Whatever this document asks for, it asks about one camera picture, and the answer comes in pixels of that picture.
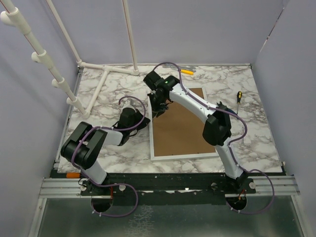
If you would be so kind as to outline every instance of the light purple wall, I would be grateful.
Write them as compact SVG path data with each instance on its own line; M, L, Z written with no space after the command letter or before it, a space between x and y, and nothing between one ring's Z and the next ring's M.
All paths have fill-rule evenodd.
M291 0L253 65L286 170L316 234L316 1Z
M71 87L77 68L38 0L15 0L34 34ZM0 23L0 230L28 234L42 178L49 174L66 117L66 96L52 75L31 60L32 47L14 27Z
M121 0L53 3L84 61L131 63ZM283 8L282 0L128 4L139 63L253 63Z

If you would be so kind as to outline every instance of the metal extrusion rail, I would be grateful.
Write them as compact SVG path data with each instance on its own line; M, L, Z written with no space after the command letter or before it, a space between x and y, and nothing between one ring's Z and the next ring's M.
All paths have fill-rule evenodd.
M257 193L247 194L248 197L270 196L272 194L271 185L266 177L252 176L251 178L254 180ZM292 196L300 193L294 176L270 176L270 178L275 188L275 195ZM39 198L111 198L110 196L81 196L81 185L78 184L78 181L79 179L44 179Z

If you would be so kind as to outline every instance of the white frame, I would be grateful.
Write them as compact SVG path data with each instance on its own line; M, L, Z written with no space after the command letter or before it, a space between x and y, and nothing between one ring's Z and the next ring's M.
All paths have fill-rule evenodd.
M76 62L77 62L78 67L93 68L93 69L99 69L99 70L103 71L103 74L100 78L100 81L99 81L95 91L94 91L94 94L93 94L88 106L84 110L84 113L82 113L83 114L82 117L84 119L87 119L90 116L91 110L95 104L95 101L96 101L99 93L100 93L100 90L101 90L101 88L102 88L102 86L103 86L103 84L104 84L104 82L105 82L105 80L110 72L126 73L126 74L130 74L130 75L134 75L134 76L139 75L139 70L138 70L138 66L137 66L136 51L135 51L135 45L134 45L134 38L133 38L132 26L131 26L131 22L130 22L127 0L122 0L122 7L124 10L127 33L128 33L130 48L131 48L131 52L132 52L133 69L125 69L125 68L115 67L115 66L98 65L98 64L91 64L91 63L83 62L82 59L80 58L75 46L74 46L66 28L65 28L65 25L62 22L52 0L46 0L46 3L48 5L49 9L51 10L60 30L62 31L62 33L65 37L65 39L67 40L67 43L68 43L70 49L72 50L72 52L76 58Z
M304 237L314 237L313 231L311 228L310 221L306 216L305 209L303 206L302 198L300 192L297 187L297 183L295 181L294 176L284 176L285 179L288 177L293 178L291 181L292 184L289 185L289 182L283 182L280 180L280 176L272 176L273 184L276 187L276 196L291 196L294 210L298 216L298 224L302 229ZM47 204L47 200L51 198L91 198L91 196L80 196L80 185L78 184L79 179L51 179L47 178L44 179L42 182L42 186L39 193L39 199L37 203L37 207L34 213L33 221L31 224L30 232L28 237L37 237L40 233L41 222L43 220L43 215L45 212L45 207ZM265 186L267 185L267 180L263 183L260 182L260 177L254 177L254 182L256 183L257 187L263 188L265 190ZM271 190L269 192L260 192L256 194L250 194L250 196L270 196ZM94 196L95 198L107 198L109 196Z
M203 91L204 99L207 99L206 91L204 87L189 87L190 88L201 88ZM148 116L152 118L152 106L148 100ZM176 155L176 156L159 156L155 157L154 150L154 133L153 133L153 123L149 123L149 141L150 141L150 160L151 161L171 161L171 160L183 160L183 159L209 159L209 158L218 158L219 155L215 150L214 153L203 153L203 154L187 154L187 155Z

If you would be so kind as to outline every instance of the floor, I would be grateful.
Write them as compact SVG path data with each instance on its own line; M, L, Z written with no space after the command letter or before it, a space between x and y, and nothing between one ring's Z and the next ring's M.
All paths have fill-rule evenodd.
M99 97L88 119L82 119L77 109L72 112L66 138L81 121L93 126L112 126L119 118L119 98L124 95L136 96L147 104L149 89L143 83L144 76L153 66L139 66L140 75L110 73L101 89ZM250 66L200 66L193 76L183 75L188 87L204 87L207 100L213 104L222 101L236 110L236 94L243 92L238 115L248 125L248 135L244 144L235 142L234 147L240 163L246 169L260 169L264 172L281 172L280 161L274 146L267 118L261 104ZM177 76L171 68L156 69L162 77ZM101 77L102 71L84 69L80 81L78 98L86 107ZM242 133L241 123L232 118L232 137ZM224 172L219 158L191 159L181 161L152 162L150 160L149 129L141 130L136 136L121 146L106 146L101 149L98 161L107 172L122 173L198 173ZM76 169L60 157L59 173L73 172Z

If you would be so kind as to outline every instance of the screwdriver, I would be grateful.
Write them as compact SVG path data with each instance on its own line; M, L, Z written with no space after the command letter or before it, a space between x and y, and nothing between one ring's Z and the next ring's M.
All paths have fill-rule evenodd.
M237 93L237 112L236 112L236 114L238 114L238 110L239 110L239 105L240 105L241 97L242 97L242 92L239 91L239 92Z

